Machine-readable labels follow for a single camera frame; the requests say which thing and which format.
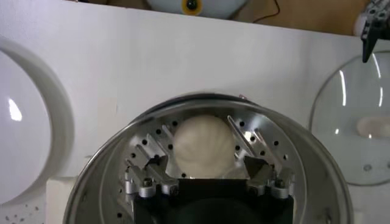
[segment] black cable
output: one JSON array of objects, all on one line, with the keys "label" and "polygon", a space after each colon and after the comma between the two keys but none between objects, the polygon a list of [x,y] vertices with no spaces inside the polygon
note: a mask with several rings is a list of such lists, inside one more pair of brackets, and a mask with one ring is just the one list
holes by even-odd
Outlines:
[{"label": "black cable", "polygon": [[269,17],[273,17],[273,16],[279,15],[279,13],[280,13],[280,7],[279,7],[278,0],[274,0],[274,2],[275,2],[275,5],[276,5],[276,8],[278,9],[278,11],[277,11],[276,13],[274,13],[274,14],[271,14],[271,15],[268,15],[268,16],[263,16],[263,17],[257,18],[257,19],[255,19],[255,20],[253,21],[253,23],[257,23],[257,22],[259,22],[259,21],[262,20],[262,19],[266,19],[266,18],[269,18]]}]

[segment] white table surface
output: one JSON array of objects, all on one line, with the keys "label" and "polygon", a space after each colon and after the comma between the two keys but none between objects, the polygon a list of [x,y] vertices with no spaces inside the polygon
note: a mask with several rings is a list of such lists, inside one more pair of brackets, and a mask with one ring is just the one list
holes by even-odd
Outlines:
[{"label": "white table surface", "polygon": [[[362,46],[357,37],[54,0],[1,0],[0,36],[42,59],[68,95],[75,137],[58,176],[77,175],[135,116],[183,93],[243,94],[307,126],[325,79]],[[390,42],[379,41],[384,49]],[[365,205],[365,192],[380,191],[390,194],[388,185],[352,188],[362,223],[390,219],[389,200]],[[20,218],[44,222],[44,186],[0,207],[0,223]]]}]

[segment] white dough ball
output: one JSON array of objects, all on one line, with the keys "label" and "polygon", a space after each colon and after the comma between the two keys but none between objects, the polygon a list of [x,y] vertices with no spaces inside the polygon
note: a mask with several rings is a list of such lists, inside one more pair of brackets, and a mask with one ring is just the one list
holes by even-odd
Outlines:
[{"label": "white dough ball", "polygon": [[185,120],[174,136],[177,165],[193,178],[216,178],[234,166],[235,141],[230,128],[210,115]]}]

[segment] white foam block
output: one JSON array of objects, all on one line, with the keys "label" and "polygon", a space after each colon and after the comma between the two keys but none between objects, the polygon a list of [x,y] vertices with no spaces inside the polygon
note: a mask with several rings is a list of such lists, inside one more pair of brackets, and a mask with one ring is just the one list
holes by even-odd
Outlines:
[{"label": "white foam block", "polygon": [[62,224],[66,204],[77,177],[52,177],[46,182],[46,222]]}]

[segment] glass lid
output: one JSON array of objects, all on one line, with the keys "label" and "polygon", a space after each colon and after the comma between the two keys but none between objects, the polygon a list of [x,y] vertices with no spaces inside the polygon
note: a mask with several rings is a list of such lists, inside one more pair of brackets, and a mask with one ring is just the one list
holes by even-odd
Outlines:
[{"label": "glass lid", "polygon": [[390,180],[390,52],[353,58],[325,82],[314,102],[310,130],[337,161],[346,180]]}]

